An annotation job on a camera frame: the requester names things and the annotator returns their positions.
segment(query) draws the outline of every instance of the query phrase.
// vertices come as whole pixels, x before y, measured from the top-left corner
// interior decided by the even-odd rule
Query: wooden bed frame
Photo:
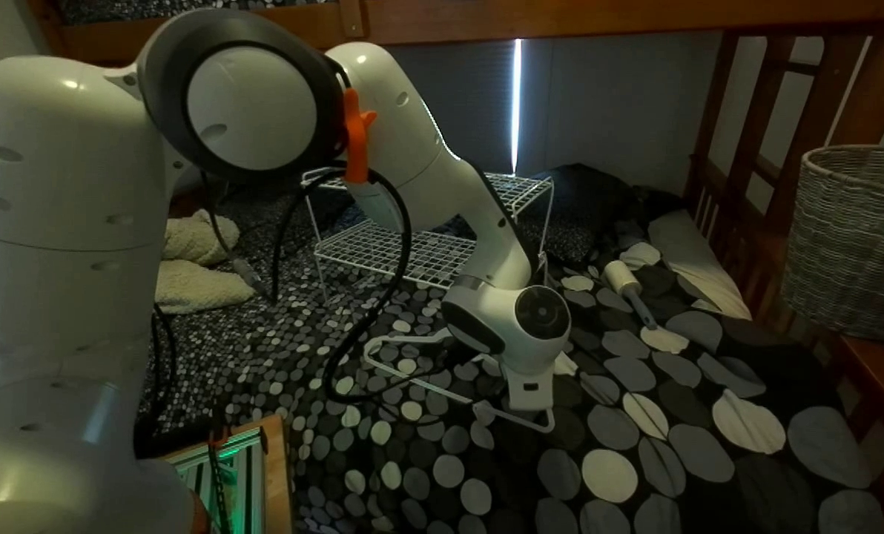
[[[52,0],[26,0],[51,54],[87,63],[130,63],[159,22],[63,23]],[[701,140],[692,154],[687,207],[736,277],[755,320],[807,341],[827,357],[834,381],[847,381],[859,404],[847,407],[858,437],[884,425],[884,345],[836,332],[801,332],[778,302],[801,154],[825,143],[879,143],[884,133],[884,0],[333,0],[262,11],[300,40],[328,48],[348,40],[382,44],[480,43],[517,35],[609,35],[609,34],[724,34]],[[729,84],[736,44],[766,35],[758,80],[736,146],[733,170],[712,161],[712,136]],[[821,35],[816,66],[793,63],[794,35]],[[813,77],[782,167],[758,146],[787,71]],[[755,212],[747,180],[761,178],[775,197]],[[884,468],[876,482],[884,501]]]

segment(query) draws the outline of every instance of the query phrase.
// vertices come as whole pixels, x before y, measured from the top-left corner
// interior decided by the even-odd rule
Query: metal wire rack
[[[520,216],[536,200],[545,200],[545,221],[552,216],[555,185],[548,178],[520,178],[506,172],[486,172],[493,191],[503,203],[503,207]],[[419,232],[411,237],[408,274],[407,280],[414,286],[448,287],[460,274],[462,261],[471,255],[475,241],[451,232]],[[339,228],[333,234],[316,232],[313,244],[316,261],[336,261],[356,271],[386,274],[392,277],[397,258],[397,234],[392,228],[379,228],[371,221],[361,221],[351,228]]]

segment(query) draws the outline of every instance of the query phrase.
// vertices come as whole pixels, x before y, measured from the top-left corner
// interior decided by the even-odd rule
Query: polka dot fabric
[[[239,247],[263,264],[266,244],[266,225],[253,225]],[[643,271],[666,287],[647,307],[692,345],[680,357],[643,345],[600,271],[557,274],[557,292],[572,301],[574,375],[555,376],[552,433],[419,387],[386,390],[394,376],[361,364],[348,364],[336,387],[376,400],[325,400],[322,361],[382,280],[316,268],[309,252],[285,264],[276,307],[253,301],[176,318],[178,396],[159,431],[189,427],[220,400],[230,425],[285,416],[300,532],[871,528],[880,516],[865,492],[871,477],[813,360],[742,323],[727,330],[662,264]],[[441,298],[407,286],[371,335],[437,332]],[[475,400],[503,399],[493,364],[440,370],[440,351],[394,345],[379,360],[401,375],[437,370],[434,387]]]

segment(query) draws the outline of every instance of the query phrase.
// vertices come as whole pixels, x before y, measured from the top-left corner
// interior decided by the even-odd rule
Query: black cable
[[[408,221],[408,212],[407,212],[407,203],[402,197],[394,191],[392,180],[386,180],[382,175],[371,172],[371,180],[386,188],[386,194],[392,197],[392,203],[397,206],[401,212],[401,255],[397,255],[397,264],[394,264],[394,274],[392,280],[386,283],[386,292],[382,298],[376,301],[373,308],[368,308],[368,314],[361,320],[353,323],[353,330],[345,335],[345,341],[328,353],[328,360],[322,361],[322,396],[333,399],[333,400],[340,400],[340,404],[359,404],[359,400],[373,400],[376,396],[382,393],[365,393],[365,396],[340,396],[336,393],[336,370],[340,364],[345,357],[353,357],[353,348],[359,348],[359,338],[373,326],[373,320],[379,318],[382,307],[392,301],[392,295],[402,286],[407,280],[407,271],[408,271],[408,255],[411,255],[411,221]]]
[[[214,232],[217,244],[221,247],[226,258],[230,258],[230,247],[229,247],[221,228],[217,225],[217,215],[214,215],[217,203],[214,203],[214,191],[211,191],[211,175],[204,170],[199,175],[204,185],[204,215],[208,215],[211,232]]]
[[[319,191],[319,185],[333,180],[333,178],[340,178],[345,175],[345,167],[333,167],[333,170],[322,170],[319,175],[313,175],[305,188],[297,191],[297,197],[291,200],[285,216],[279,221],[276,232],[273,232],[273,244],[269,244],[269,292],[266,292],[266,301],[276,302],[279,298],[279,287],[282,287],[282,249],[285,249],[285,237],[288,237],[288,228],[291,228],[291,221],[297,215],[297,207],[313,194]]]
[[[152,314],[152,387],[149,387],[149,412],[137,421],[134,427],[134,450],[137,456],[152,456],[156,450],[152,433],[156,418],[167,412],[167,407],[171,404],[176,396],[176,384],[178,384],[178,341],[171,332],[170,318],[159,311],[159,307],[155,307]]]
[[[353,207],[353,200],[345,200],[333,215],[313,215],[313,221],[316,221],[316,228],[328,228],[328,225],[336,225],[348,212]],[[297,241],[297,244],[288,244],[288,249],[279,255],[279,261],[276,264],[288,264],[297,252],[302,252],[309,244],[313,244],[316,241],[316,234],[309,234],[309,237],[302,237],[302,241]]]

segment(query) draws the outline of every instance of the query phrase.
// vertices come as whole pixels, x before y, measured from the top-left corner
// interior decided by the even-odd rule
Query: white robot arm
[[[567,307],[529,287],[506,215],[445,149],[397,63],[373,44],[322,60],[254,14],[193,11],[159,28],[137,68],[0,63],[0,532],[189,528],[178,477],[130,450],[164,175],[171,149],[248,180],[328,163],[348,143],[333,66],[376,112],[368,167],[397,188],[411,228],[462,216],[478,234],[445,298],[451,330],[502,357],[509,407],[552,404]],[[379,191],[356,180],[351,194],[394,223]]]
[[[305,170],[351,146],[348,191],[371,221],[397,225],[386,191],[353,178],[356,140],[348,140],[353,126],[345,123],[371,112],[365,170],[392,180],[411,228],[462,216],[478,237],[441,307],[448,330],[499,357],[509,410],[552,407],[567,307],[555,292],[530,287],[530,258],[509,215],[483,175],[445,146],[419,90],[382,48],[351,43],[322,60],[253,14],[196,14],[171,22],[143,51],[138,86],[170,143],[221,175]]]

